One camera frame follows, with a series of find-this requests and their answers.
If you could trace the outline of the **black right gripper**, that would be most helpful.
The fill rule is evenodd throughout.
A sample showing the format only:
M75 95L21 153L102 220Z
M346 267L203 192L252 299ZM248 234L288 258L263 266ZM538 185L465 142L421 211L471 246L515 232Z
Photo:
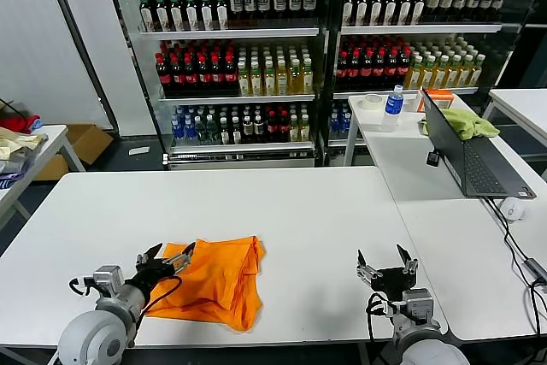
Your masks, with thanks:
M367 264L360 250L357 255L357 276L362 281L372 281L372 289L384 293L388 299L402 299L403 292L416 285L418 260L412 258L400 244L397 245L397 251L403 268L383 268L379 271Z

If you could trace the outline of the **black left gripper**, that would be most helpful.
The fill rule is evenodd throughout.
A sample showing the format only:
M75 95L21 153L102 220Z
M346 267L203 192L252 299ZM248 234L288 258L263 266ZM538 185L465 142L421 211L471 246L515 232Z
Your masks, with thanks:
M127 285L140 290L145 299L150 298L150 293L163 279L183 272L190 264L196 243L188 244L182 252L163 261L154 261L162 248L162 243L150 247L143 254L138 254L136 260L137 273L126 280Z

